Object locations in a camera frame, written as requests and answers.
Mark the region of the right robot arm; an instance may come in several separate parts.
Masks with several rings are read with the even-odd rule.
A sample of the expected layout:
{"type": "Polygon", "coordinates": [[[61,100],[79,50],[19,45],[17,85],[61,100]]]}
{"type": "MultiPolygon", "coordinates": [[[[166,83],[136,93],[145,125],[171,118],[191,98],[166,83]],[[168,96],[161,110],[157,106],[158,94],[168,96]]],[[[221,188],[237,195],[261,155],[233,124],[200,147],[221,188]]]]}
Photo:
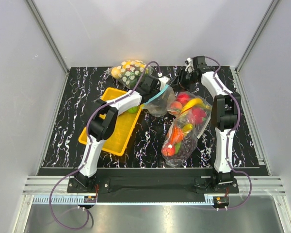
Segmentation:
{"type": "Polygon", "coordinates": [[[209,187],[215,192],[227,192],[233,187],[234,171],[230,162],[233,138],[240,122],[241,96],[230,91],[217,72],[206,63],[207,56],[187,58],[186,67],[178,73],[177,84],[189,88],[201,83],[213,98],[210,121],[216,132],[216,157],[209,187]]]}

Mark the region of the blue zip fruit bag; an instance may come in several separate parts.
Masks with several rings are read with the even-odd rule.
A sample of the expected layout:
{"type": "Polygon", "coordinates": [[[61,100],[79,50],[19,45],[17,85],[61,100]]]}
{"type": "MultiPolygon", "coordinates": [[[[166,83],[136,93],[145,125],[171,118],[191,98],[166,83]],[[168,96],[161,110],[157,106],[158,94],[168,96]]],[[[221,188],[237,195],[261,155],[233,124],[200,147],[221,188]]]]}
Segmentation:
{"type": "Polygon", "coordinates": [[[169,85],[166,85],[158,94],[144,103],[142,109],[154,117],[162,117],[167,113],[167,108],[176,100],[175,93],[169,85]]]}

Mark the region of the green fake fruit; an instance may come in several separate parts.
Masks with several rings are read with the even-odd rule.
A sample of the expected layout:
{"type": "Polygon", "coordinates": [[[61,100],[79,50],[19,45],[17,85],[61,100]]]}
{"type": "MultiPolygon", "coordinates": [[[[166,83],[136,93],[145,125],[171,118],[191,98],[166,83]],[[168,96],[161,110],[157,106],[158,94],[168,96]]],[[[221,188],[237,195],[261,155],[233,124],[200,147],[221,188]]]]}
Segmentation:
{"type": "Polygon", "coordinates": [[[127,110],[127,112],[130,114],[135,114],[136,112],[138,112],[138,107],[137,106],[131,107],[127,110]]]}

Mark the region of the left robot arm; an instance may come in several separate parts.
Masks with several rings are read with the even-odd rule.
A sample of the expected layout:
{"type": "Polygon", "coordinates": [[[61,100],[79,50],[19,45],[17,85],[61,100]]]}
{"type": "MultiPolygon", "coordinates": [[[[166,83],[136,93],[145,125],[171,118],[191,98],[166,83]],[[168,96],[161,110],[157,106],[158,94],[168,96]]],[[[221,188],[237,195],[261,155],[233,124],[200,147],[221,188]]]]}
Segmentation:
{"type": "Polygon", "coordinates": [[[78,187],[90,192],[95,187],[97,163],[103,145],[114,133],[118,116],[132,107],[153,100],[160,91],[167,87],[168,80],[145,75],[143,82],[127,93],[108,101],[94,102],[94,112],[86,125],[86,147],[83,159],[74,173],[78,187]]]}

